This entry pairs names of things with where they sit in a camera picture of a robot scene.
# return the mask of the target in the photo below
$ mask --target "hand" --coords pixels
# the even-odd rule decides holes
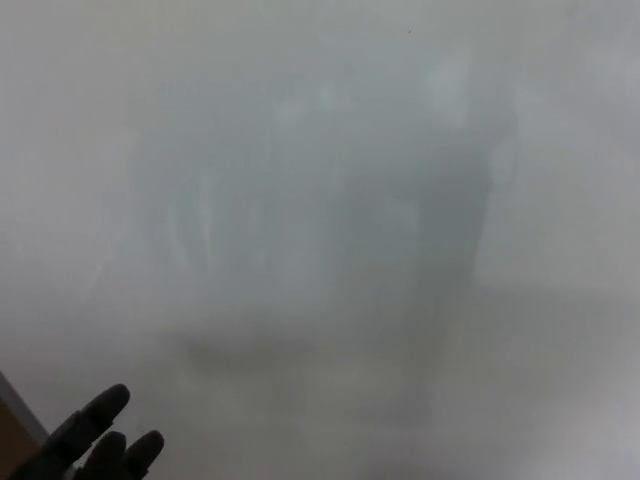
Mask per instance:
[[[74,413],[49,436],[42,448],[8,480],[62,480],[66,472],[113,424],[129,403],[124,385],[115,385]],[[149,432],[126,448],[119,432],[104,435],[73,480],[141,480],[164,446],[162,435]]]

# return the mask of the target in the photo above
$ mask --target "white wall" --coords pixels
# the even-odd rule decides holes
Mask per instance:
[[[352,478],[387,461],[630,474],[637,147],[608,127],[636,121],[634,5],[507,3],[3,2],[0,367],[43,423],[127,381],[122,427],[167,436],[158,478]],[[408,189],[463,143],[436,130],[467,113],[461,39],[518,33],[515,180],[489,200],[471,295],[424,343],[440,354],[413,360],[435,374],[407,420],[416,205],[380,201],[357,275],[322,208],[350,193],[348,168]],[[251,198],[281,202],[275,237]],[[270,276],[241,276],[231,254]],[[274,384],[303,392],[280,416]],[[354,414],[387,403],[391,420]]]

